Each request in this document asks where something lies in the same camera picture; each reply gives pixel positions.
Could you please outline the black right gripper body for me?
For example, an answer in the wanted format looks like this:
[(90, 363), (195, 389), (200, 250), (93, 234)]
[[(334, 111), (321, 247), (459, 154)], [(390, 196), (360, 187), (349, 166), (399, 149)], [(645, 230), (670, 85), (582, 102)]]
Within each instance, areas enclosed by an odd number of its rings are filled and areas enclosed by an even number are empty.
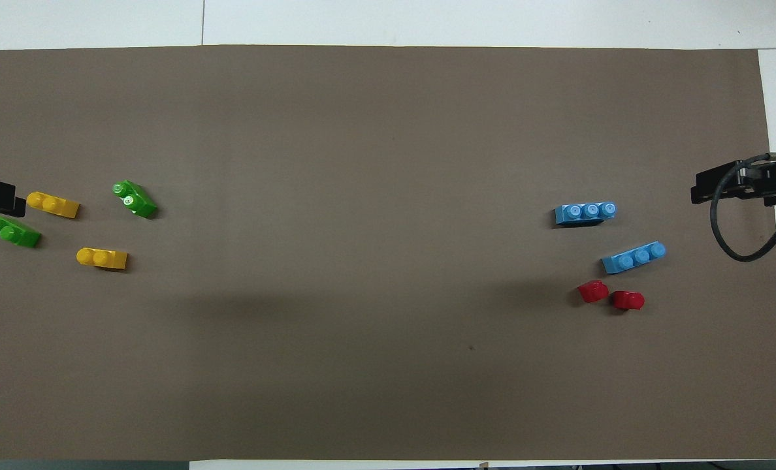
[(716, 196), (760, 198), (765, 206), (776, 206), (776, 157), (736, 160), (696, 174), (696, 184), (690, 188), (692, 204), (702, 204)]

